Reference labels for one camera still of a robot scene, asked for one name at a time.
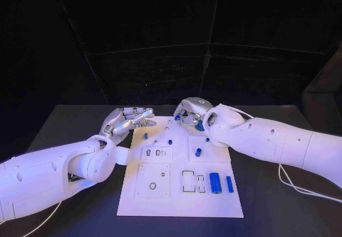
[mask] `blue component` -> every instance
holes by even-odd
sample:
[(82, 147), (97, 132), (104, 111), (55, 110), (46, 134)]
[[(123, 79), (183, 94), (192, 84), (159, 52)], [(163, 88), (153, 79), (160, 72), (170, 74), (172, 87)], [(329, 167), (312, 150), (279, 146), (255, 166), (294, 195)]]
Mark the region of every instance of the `blue component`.
[(201, 150), (201, 148), (198, 148), (196, 153), (195, 153), (195, 155), (196, 155), (198, 157), (201, 156), (201, 152), (202, 152), (202, 150)]
[(231, 183), (231, 178), (229, 178), (229, 176), (227, 176), (227, 183), (228, 183), (228, 190), (229, 190), (229, 193), (234, 193), (232, 183)]
[(209, 179), (211, 179), (212, 194), (219, 194), (222, 192), (221, 182), (219, 182), (219, 174), (211, 173)]
[(198, 125), (195, 126), (195, 128), (196, 128), (199, 131), (204, 131), (204, 130), (205, 130), (202, 120), (198, 120)]

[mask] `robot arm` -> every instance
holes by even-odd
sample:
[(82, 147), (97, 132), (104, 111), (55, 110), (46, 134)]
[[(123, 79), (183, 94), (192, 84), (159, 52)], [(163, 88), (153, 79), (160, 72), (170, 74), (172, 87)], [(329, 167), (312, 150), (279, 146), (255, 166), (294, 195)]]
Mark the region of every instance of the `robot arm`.
[(234, 108), (222, 104), (201, 116), (205, 134), (215, 145), (231, 146), (257, 159), (296, 166), (342, 188), (342, 137), (263, 118), (245, 121)]
[(0, 164), (0, 222), (30, 215), (107, 180), (128, 130), (154, 126), (153, 110), (115, 109), (100, 135), (23, 154)]

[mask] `robotic hand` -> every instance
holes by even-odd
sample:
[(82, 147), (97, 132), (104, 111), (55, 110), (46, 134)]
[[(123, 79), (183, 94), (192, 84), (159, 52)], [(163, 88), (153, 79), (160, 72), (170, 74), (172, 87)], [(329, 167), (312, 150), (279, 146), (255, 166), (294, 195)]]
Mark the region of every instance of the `robotic hand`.
[(153, 110), (115, 109), (100, 135), (87, 141), (23, 154), (0, 164), (0, 222), (30, 215), (107, 180), (115, 159), (127, 150), (115, 145), (128, 131), (154, 126)]
[(196, 125), (198, 118), (202, 119), (205, 134), (215, 145), (231, 146), (257, 159), (309, 170), (342, 188), (342, 137), (254, 118), (222, 104), (212, 108), (209, 105), (201, 98), (188, 98), (182, 100), (175, 116), (180, 119), (188, 112), (193, 122), (189, 122), (189, 116), (180, 121), (191, 126)]

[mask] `oval hole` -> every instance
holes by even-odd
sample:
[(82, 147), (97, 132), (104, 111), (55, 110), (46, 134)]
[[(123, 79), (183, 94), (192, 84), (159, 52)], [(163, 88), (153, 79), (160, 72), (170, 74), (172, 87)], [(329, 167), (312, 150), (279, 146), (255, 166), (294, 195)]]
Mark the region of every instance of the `oval hole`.
[(16, 179), (17, 179), (19, 182), (22, 182), (22, 180), (23, 180), (23, 175), (22, 175), (22, 173), (17, 173), (17, 174), (16, 174)]
[(157, 186), (156, 183), (152, 183), (150, 184), (150, 189), (153, 190), (156, 188), (156, 186)]
[(55, 162), (52, 162), (52, 169), (53, 169), (53, 171), (58, 170), (58, 164)]

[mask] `white board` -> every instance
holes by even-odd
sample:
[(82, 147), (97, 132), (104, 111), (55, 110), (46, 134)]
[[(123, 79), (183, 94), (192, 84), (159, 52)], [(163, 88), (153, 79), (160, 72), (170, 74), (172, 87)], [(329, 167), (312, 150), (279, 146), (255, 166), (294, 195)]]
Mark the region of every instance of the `white board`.
[[(204, 132), (180, 124), (173, 117), (154, 117), (153, 120), (157, 122), (154, 127), (134, 130), (117, 215), (242, 218), (228, 149), (205, 142)], [(192, 157), (198, 146), (202, 149), (199, 158)], [(146, 159), (144, 153), (152, 147), (170, 147), (172, 158), (153, 156)], [(185, 179), (183, 171), (191, 171)], [(209, 173), (214, 172), (221, 178), (221, 194), (211, 192)], [(234, 193), (228, 192), (227, 176)], [(195, 185), (195, 192), (183, 192), (183, 185), (189, 191)]]

